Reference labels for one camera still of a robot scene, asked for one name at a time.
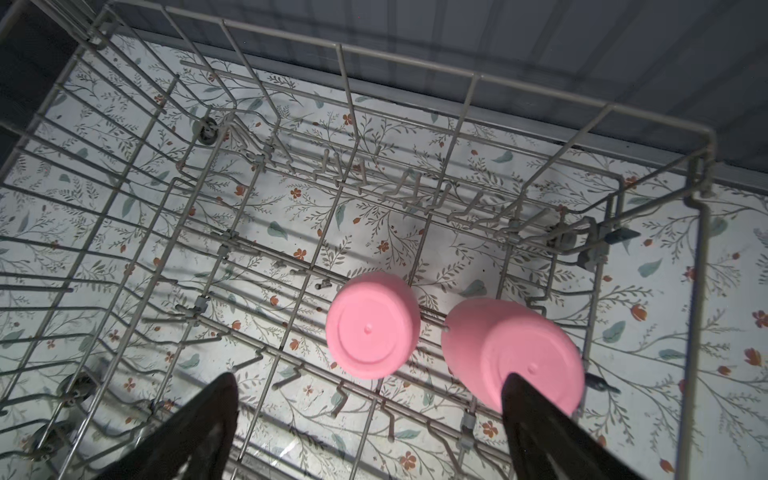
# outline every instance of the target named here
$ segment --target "pink plastic tumbler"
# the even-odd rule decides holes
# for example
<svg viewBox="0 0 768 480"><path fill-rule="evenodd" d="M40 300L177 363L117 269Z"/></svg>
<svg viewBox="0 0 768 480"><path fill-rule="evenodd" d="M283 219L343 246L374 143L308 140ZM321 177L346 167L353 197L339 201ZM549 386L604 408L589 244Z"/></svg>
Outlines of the pink plastic tumbler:
<svg viewBox="0 0 768 480"><path fill-rule="evenodd" d="M380 379L408 360L420 326L419 302L407 283L391 273L364 273L347 282L328 309L328 350L352 375Z"/></svg>
<svg viewBox="0 0 768 480"><path fill-rule="evenodd" d="M515 302L465 300L445 318L448 367L488 407L502 410L502 386L516 372L570 415L584 392L584 367L568 335Z"/></svg>

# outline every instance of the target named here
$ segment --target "wire rack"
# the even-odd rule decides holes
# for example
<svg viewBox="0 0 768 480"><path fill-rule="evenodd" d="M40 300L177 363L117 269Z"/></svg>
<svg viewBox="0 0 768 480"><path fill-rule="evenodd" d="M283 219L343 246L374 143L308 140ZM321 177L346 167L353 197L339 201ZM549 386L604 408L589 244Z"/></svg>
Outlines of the wire rack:
<svg viewBox="0 0 768 480"><path fill-rule="evenodd" d="M498 413L478 404L466 391L456 388L457 382L447 370L440 352L439 332L444 328L445 312L440 311L439 305L422 306L419 355L411 361L411 366L432 372L429 377L397 372L388 379L363 382L339 372L335 364L329 368L291 347L289 340L294 336L310 339L319 346L326 345L322 328L324 312L333 294L349 280L349 274L327 268L322 261L323 251L328 251L329 232L337 221L334 213L338 215L339 205L351 199L398 214L410 228L418 230L414 260L403 269L403 277L409 284L419 277L425 266L425 239L429 231L447 230L462 238L491 242L503 252L503 262L498 268L498 289L490 293L496 298L502 297L505 288L517 286L525 292L523 297L528 306L544 315L547 315L553 295L566 300L590 299L584 325L563 325L584 331L584 344L580 348L587 368L609 244L625 238L627 232L622 225L629 220L683 198L687 206L698 210L700 221L677 461L678 477L687 477L693 428L690 399L694 397L696 386L696 376L691 373L697 369L697 326L703 302L703 282L699 279L705 277L709 230L708 210L694 198L694 194L706 195L711 184L710 170L715 156L715 137L711 129L536 84L180 8L165 8L150 2L110 2L91 25L86 26L76 25L72 20L75 16L82 17L80 14L69 15L69 18L63 15L60 2L35 0L35 4L65 26L79 48L28 129L2 124L3 128L22 136L2 168L2 178L6 179L2 190L4 195L16 198L43 200L60 215L90 220L83 221L81 232L69 245L11 235L0 238L12 248L53 248L65 254L59 268L60 276L8 268L2 273L8 282L3 286L4 290L23 291L33 300L27 305L12 304L0 310L5 315L24 318L28 325L34 326L34 335L0 341L3 349L13 348L9 352L18 352L17 357L8 356L18 358L12 365L4 360L0 408L7 413L5 409L9 406L45 401L53 406L53 415L22 423L6 417L0 435L16 435L24 431L28 432L29 440L25 448L10 449L0 454L0 458L34 460L36 465L44 466L33 471L42 472L39 475L44 476L51 473L58 478L93 475L119 458L125 449L136 445L204 384L185 373L185 367L180 363L183 354L212 351L226 345L229 359L222 368L237 373L243 383L249 378L259 378L258 389L241 393L240 427L228 468L232 478L236 475L256 478L260 475L272 475L272 478L311 476L312 472L283 462L281 455L260 447L259 435L281 435L281 432L319 444L333 457L329 461L345 465L349 478L375 476L377 468L364 458L363 450L366 442L370 442L372 422L381 419L385 424L389 422L386 434L389 441L395 439L396 422L425 427L429 441L444 448L451 476L474 477L476 475L468 465L479 462L489 465L493 475L511 477L513 472L506 450L476 439L472 434L478 416L499 424L500 418ZM184 41L190 54L175 70L167 58L157 53L156 45L142 40L141 35L123 21L121 11L125 8L137 9L142 15L153 15L158 21L166 21ZM196 22L220 26L222 35L240 59L237 69L214 67L214 62L200 53L185 33L187 29L195 28ZM148 66L139 65L134 60L134 52L126 48L121 37L113 36L118 28L141 44L154 59L156 69L150 71ZM263 80L238 46L244 33L313 45L331 52L335 55L336 71L343 80L344 92L335 96L321 95L315 91L302 91L294 84ZM345 67L350 55L366 55L466 82L467 93L461 114L451 118L449 127L445 128L435 126L434 121L430 124L398 116L387 108L355 104ZM220 92L217 100L201 100L202 90L185 81L189 75L200 72L208 76L210 88ZM78 82L78 73L108 85L125 108L137 112L145 123L140 126L127 124L123 112L100 109L88 97L85 84ZM596 115L554 153L519 147L515 142L493 140L480 134L478 125L468 119L473 94L488 85L591 107ZM348 141L331 141L317 129L303 128L306 125L301 119L286 118L279 102L273 100L281 94L332 105L343 113L345 122L351 127ZM125 151L105 149L93 138L73 131L59 121L52 112L63 100L74 102L87 115L105 119L111 125L111 134L123 139ZM262 109L264 113L257 108L262 104L268 107ZM578 148L584 136L609 114L628 115L692 131L702 136L702 147L645 177L630 180L606 169L563 158L567 152ZM365 122L372 118L435 132L442 135L447 150L444 154L422 157L397 154L403 146L387 145L381 139L371 137L365 129ZM188 127L171 127L169 123L188 124ZM52 141L42 132L55 132L60 138L69 140ZM537 167L533 174L514 178L504 187L490 187L485 182L461 175L464 165L452 162L453 152L461 141L497 148L501 155L524 154L535 159ZM167 142L174 142L177 148L174 147L173 152L162 150L161 145ZM105 168L83 155L82 151L76 150L80 146L98 152L112 168ZM60 171L69 180L79 179L83 184L103 189L108 195L102 197L105 200L99 205L86 205L73 198L47 194L44 190L20 187L18 182L7 180L20 161L36 161L40 168ZM227 167L234 164L247 165L244 170L248 175L234 177L233 170ZM614 187L584 209L548 204L538 200L531 189L538 185L537 181L546 178L553 166L602 177L606 184ZM629 189L652 182L659 174L680 166L687 167L685 185L643 204L625 208L624 194ZM156 187L155 192L137 194L132 185L139 180L149 181ZM223 182L236 185L234 196L220 192L219 186ZM318 220L316 246L309 254L301 253L300 248L296 254L275 244L249 240L254 228L252 224L259 225L256 228L266 233L266 238L287 238L288 233L280 225L263 221L259 224L258 205L263 200L263 196L261 200L257 199L259 192L279 182L311 185L324 192L330 203L329 213ZM140 209L141 215L127 216L127 211L134 208ZM210 209L203 220L201 215L195 215L200 208ZM133 232L133 247L127 251L123 248L119 254L113 250L107 252L105 225ZM161 248L153 250L149 247L152 245ZM531 262L549 265L543 279L524 278L511 268L511 257L520 252ZM118 271L119 281L94 280L89 276L89 272L104 268L108 263L124 263L124 271ZM191 264L200 266L201 271L204 266L205 271L198 274L199 281L180 281L180 272ZM592 288L579 291L555 289L554 277L559 268L586 270L594 275ZM98 300L92 305L81 304L84 291L96 292L97 296L92 298ZM287 299L280 301L291 307L278 313L259 307L264 304L264 299L273 302L278 297ZM222 309L252 316L258 320L259 329L243 329L239 322L237 325L225 323L218 313ZM60 329L54 325L58 325L61 315L69 313L77 313L79 321L71 323L73 329L59 333ZM267 330L271 336L261 334ZM45 356L46 343L65 340L81 342L79 357L46 360L49 358ZM143 351L141 355L165 356L161 363L163 368L139 368L133 360L137 351ZM423 359L427 357L429 361L425 362ZM55 391L48 387L42 391L27 390L25 386L33 384L30 378L47 378L51 371L58 373L57 378L65 378ZM123 378L121 374L126 372L132 377L122 385L123 380L117 378ZM131 379L139 377L151 381L152 391L126 397L125 390L131 392ZM295 388L296 380L307 377L333 394L325 415L339 421L345 415L361 416L364 419L362 430L353 436L337 435L327 445L328 442L319 439L316 432L288 425L267 411L265 405L271 392L282 391L287 398L296 395L291 390ZM417 412L387 394L387 385L392 381L409 382L421 389L425 396L441 399L459 414L436 418ZM171 384L176 388L175 399L169 396ZM582 411L583 406L574 414L574 420L578 420ZM111 420L119 419L120 423L126 417L124 428L111 425Z"/></svg>

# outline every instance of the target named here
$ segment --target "rack wheel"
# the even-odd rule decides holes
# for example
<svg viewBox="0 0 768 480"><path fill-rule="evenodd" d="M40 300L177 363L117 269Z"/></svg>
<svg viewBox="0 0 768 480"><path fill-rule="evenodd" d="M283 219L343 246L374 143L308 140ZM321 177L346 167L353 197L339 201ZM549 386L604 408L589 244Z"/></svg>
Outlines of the rack wheel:
<svg viewBox="0 0 768 480"><path fill-rule="evenodd" d="M86 398L93 395L93 393L96 391L96 388L98 387L93 379L87 373L83 372L80 373L80 375L78 375L78 377L75 379L74 383L72 384L72 389L69 392L66 392L65 389L67 388L71 378L72 375L65 378L61 383L58 384L58 389L56 390L58 396L69 397L67 400L65 400L63 405L64 407L72 407L75 403L83 402Z"/></svg>
<svg viewBox="0 0 768 480"><path fill-rule="evenodd" d="M40 427L38 431L32 435L32 437L29 439L29 442L27 443L27 451L30 455L32 455L32 460L35 462L44 462L49 460L52 456L56 455L56 452L58 452L61 447L65 446L65 441L59 435L59 433L61 433L63 436L69 436L69 434L74 431L74 422L70 422L69 420L62 420L53 424L51 431L48 432L48 435L46 435L45 440L43 440L42 445L40 445L40 448L38 449L37 445L43 438L45 427L46 425Z"/></svg>
<svg viewBox="0 0 768 480"><path fill-rule="evenodd" d="M213 145L216 143L216 139L219 137L219 129L216 121L211 117L205 117L203 119L202 128L197 138L203 145Z"/></svg>

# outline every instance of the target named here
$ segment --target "gray wall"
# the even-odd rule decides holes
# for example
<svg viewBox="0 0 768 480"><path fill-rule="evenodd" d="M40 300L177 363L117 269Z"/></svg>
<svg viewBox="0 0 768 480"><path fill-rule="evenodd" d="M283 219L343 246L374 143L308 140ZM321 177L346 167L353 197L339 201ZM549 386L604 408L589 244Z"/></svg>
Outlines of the gray wall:
<svg viewBox="0 0 768 480"><path fill-rule="evenodd" d="M534 81L713 125L720 159L768 172L766 0L161 0L198 12ZM133 26L176 34L160 16L121 7ZM227 47L212 25L180 21ZM247 53L335 71L323 48L241 32ZM370 58L350 76L461 101L468 82ZM596 113L483 85L473 104L580 127ZM672 151L698 139L621 116L596 133Z"/></svg>

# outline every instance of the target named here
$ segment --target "cup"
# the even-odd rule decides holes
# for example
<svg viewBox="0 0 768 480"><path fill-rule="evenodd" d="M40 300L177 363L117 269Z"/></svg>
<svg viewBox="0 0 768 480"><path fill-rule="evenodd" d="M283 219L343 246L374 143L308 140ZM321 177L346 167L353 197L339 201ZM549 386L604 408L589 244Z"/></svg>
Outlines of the cup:
<svg viewBox="0 0 768 480"><path fill-rule="evenodd" d="M550 320L516 302L461 302L445 318L442 352L453 374L481 402L502 410L502 386L517 372L570 415L584 393L576 345Z"/></svg>
<svg viewBox="0 0 768 480"><path fill-rule="evenodd" d="M326 340L334 360L362 379L380 379L408 361L421 328L419 302L408 284L384 272L346 283L331 302Z"/></svg>

